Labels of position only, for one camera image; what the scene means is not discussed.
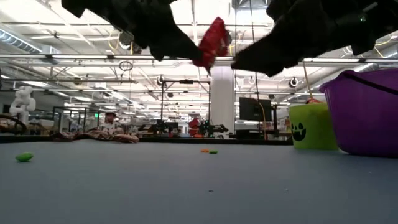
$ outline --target green candy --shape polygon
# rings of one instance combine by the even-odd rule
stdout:
[[[18,160],[19,162],[27,162],[31,158],[33,158],[33,154],[31,152],[24,152],[15,157],[15,159]]]

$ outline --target table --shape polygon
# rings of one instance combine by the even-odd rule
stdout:
[[[0,144],[0,223],[395,224],[397,177],[394,159],[292,146]]]

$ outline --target black face print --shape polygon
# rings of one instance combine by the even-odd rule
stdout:
[[[292,123],[292,136],[293,136],[294,140],[303,141],[306,133],[307,133],[307,130],[304,128],[302,123],[298,124],[298,128],[297,128],[297,126],[294,126]]]

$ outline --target green pail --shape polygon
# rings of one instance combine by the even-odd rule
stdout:
[[[326,103],[292,106],[289,119],[294,148],[338,149]]]

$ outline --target white pillar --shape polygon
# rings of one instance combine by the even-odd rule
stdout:
[[[223,124],[228,128],[229,131],[222,134],[225,139],[228,138],[229,132],[234,132],[234,81],[234,73],[231,67],[214,67],[211,69],[210,119],[214,125]]]

